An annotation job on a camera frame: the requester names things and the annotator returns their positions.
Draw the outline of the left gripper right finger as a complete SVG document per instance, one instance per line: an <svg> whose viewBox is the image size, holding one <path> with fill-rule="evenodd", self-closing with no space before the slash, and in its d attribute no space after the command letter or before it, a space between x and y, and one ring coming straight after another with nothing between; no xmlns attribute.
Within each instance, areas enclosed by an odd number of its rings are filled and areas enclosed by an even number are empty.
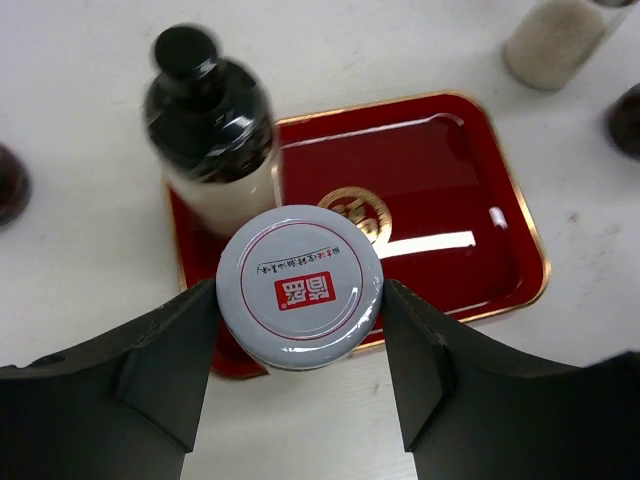
<svg viewBox="0 0 640 480"><path fill-rule="evenodd" d="M635 479L639 356L575 367L502 344L396 280L386 352L421 479Z"/></svg>

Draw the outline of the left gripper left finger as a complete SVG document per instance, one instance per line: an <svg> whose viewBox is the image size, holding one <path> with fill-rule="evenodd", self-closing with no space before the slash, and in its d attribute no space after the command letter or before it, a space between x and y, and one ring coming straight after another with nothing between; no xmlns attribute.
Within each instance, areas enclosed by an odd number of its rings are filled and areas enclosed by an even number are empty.
<svg viewBox="0 0 640 480"><path fill-rule="evenodd" d="M208 279L91 340L2 367L2 478L180 478L220 321Z"/></svg>

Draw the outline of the grey-lid condiment jar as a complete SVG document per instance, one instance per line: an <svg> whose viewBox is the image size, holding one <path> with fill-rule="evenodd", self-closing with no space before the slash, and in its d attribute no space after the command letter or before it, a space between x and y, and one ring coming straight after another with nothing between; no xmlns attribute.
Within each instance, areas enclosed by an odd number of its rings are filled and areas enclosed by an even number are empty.
<svg viewBox="0 0 640 480"><path fill-rule="evenodd" d="M382 303L381 261L343 216L269 210L241 227L218 263L216 295L239 346L268 371L310 371L359 347Z"/></svg>

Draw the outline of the black-cap white bottle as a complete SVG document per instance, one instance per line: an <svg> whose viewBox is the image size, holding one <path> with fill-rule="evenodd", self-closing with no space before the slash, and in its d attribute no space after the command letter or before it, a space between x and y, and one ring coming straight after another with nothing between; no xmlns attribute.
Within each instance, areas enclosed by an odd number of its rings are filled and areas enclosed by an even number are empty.
<svg viewBox="0 0 640 480"><path fill-rule="evenodd" d="M280 139L267 92L199 25L164 30L151 53L157 75L144 122L163 176L210 232L231 237L282 203Z"/></svg>

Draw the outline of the black-top salt grinder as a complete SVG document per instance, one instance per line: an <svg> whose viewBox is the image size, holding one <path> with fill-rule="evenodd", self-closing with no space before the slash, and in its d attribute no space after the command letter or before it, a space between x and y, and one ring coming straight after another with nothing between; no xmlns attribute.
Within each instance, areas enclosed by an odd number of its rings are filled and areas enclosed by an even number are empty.
<svg viewBox="0 0 640 480"><path fill-rule="evenodd" d="M626 19L636 1L540 1L506 40L503 61L513 78L558 91Z"/></svg>

